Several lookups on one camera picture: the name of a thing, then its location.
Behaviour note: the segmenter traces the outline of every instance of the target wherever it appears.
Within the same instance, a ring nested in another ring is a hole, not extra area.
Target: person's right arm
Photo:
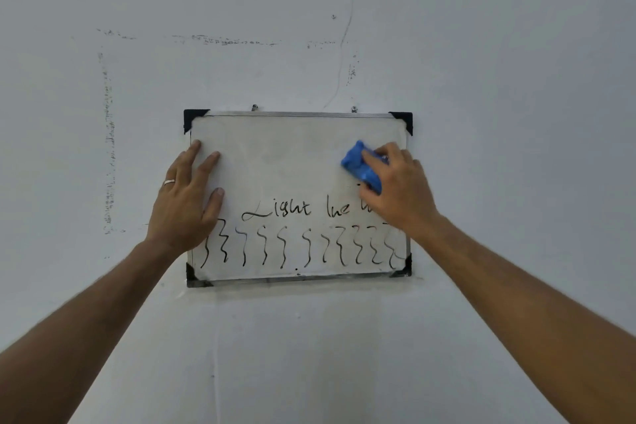
[[[440,215],[422,165],[389,143],[365,161],[361,198],[440,265],[543,395],[572,424],[636,423],[636,338],[474,241]]]

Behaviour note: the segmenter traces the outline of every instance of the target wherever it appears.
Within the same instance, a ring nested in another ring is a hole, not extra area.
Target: person's left hand
[[[165,245],[175,255],[195,248],[214,229],[225,192],[215,189],[203,209],[203,193],[212,169],[219,161],[218,151],[213,152],[192,175],[192,163],[201,148],[195,140],[172,163],[165,175],[174,183],[162,185],[148,223],[147,241]]]

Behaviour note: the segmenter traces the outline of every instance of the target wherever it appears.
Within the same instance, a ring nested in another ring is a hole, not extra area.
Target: black plastic corner
[[[411,276],[413,274],[413,258],[411,254],[408,254],[406,260],[404,260],[404,268],[402,270],[395,270],[391,274],[391,278],[395,278],[398,276]]]
[[[207,280],[199,280],[195,275],[195,268],[189,263],[186,263],[186,286],[189,289],[195,289],[199,287],[213,287],[214,285]]]
[[[205,116],[210,109],[184,109],[183,110],[183,134],[192,129],[192,121],[195,117]]]
[[[395,119],[401,119],[406,123],[406,130],[408,133],[413,136],[413,113],[412,112],[398,112],[398,111],[389,111]]]

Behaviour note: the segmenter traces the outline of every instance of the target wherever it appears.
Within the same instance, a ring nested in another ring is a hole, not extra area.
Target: person's left arm
[[[203,207],[210,155],[192,175],[201,144],[181,153],[166,174],[146,239],[109,273],[0,354],[0,421],[66,423],[108,356],[171,263],[210,235],[223,202]]]

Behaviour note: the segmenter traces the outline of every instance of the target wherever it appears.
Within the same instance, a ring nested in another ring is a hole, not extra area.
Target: eraser
[[[377,194],[382,193],[382,183],[380,177],[371,169],[371,167],[362,159],[362,150],[367,150],[383,163],[387,162],[387,159],[380,156],[375,151],[369,149],[358,141],[354,147],[346,152],[345,157],[340,161],[340,164],[352,175],[358,178],[360,181],[368,184],[373,191]]]

